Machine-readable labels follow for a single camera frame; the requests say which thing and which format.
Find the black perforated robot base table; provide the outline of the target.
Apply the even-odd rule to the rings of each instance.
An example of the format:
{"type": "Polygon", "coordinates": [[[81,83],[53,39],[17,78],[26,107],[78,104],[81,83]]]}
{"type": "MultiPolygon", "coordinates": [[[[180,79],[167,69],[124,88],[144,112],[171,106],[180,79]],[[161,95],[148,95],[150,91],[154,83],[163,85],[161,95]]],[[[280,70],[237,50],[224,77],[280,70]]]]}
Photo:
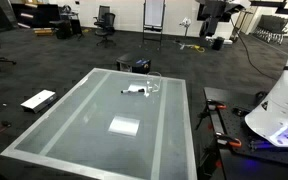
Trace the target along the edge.
{"type": "Polygon", "coordinates": [[[206,115],[210,117],[213,141],[211,160],[199,166],[199,176],[206,177],[206,164],[222,173],[220,180],[288,180],[288,149],[274,148],[256,135],[244,122],[244,114],[236,109],[251,111],[256,106],[254,94],[205,87],[206,115]],[[222,102],[226,109],[210,110],[207,100],[222,102]],[[242,146],[231,147],[217,143],[215,133],[220,132],[241,141],[242,146]]]}

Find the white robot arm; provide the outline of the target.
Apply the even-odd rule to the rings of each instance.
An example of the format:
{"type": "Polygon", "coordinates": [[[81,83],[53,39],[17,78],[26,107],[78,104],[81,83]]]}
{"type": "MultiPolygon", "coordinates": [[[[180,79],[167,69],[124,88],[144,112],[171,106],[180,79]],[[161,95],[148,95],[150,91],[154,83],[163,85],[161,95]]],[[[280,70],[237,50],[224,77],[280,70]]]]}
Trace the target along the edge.
{"type": "Polygon", "coordinates": [[[246,125],[275,147],[288,148],[288,58],[268,95],[245,116],[246,125]]]}

